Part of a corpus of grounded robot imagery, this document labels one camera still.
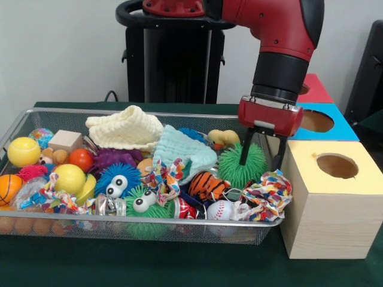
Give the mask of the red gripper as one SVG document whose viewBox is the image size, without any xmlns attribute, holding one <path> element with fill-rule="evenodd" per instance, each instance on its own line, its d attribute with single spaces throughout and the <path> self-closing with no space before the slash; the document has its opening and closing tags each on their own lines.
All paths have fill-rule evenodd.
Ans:
<svg viewBox="0 0 383 287">
<path fill-rule="evenodd" d="M 303 118 L 301 106 L 274 102 L 259 97 L 243 96 L 238 107 L 239 122 L 248 127 L 242 145 L 239 164 L 247 161 L 255 127 L 271 130 L 273 135 L 272 170 L 280 169 L 284 159 L 287 139 L 295 135 Z"/>
</svg>

